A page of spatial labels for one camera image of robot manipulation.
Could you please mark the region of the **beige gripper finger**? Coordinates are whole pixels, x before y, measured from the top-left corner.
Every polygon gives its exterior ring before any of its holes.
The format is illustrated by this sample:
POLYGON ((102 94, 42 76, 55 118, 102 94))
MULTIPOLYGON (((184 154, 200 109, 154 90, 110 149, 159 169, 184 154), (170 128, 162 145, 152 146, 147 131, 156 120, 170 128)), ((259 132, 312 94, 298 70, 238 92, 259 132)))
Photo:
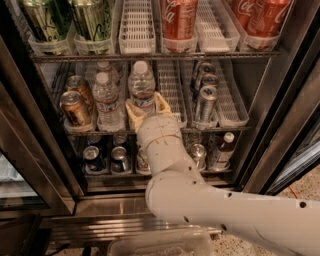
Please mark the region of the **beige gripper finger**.
POLYGON ((172 114, 171 107, 169 106, 168 102, 162 97, 162 95, 159 92, 155 92, 154 97, 155 97, 156 113, 171 115, 172 114))
POLYGON ((125 106, 129 118, 130 128, 137 132, 146 118, 146 115, 144 111, 137 107, 131 99, 126 100, 125 106))

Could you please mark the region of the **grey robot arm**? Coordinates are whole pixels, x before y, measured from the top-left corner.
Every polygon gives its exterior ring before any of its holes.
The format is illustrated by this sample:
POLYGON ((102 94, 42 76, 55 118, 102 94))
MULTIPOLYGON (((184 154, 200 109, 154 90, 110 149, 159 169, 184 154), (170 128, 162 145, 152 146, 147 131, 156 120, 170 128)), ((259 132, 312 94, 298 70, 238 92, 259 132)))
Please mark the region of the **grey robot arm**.
POLYGON ((172 224, 216 227, 278 255, 320 256, 320 202, 219 189, 207 184, 183 144, 176 117, 155 93, 152 116, 126 101, 147 155, 148 209, 172 224))

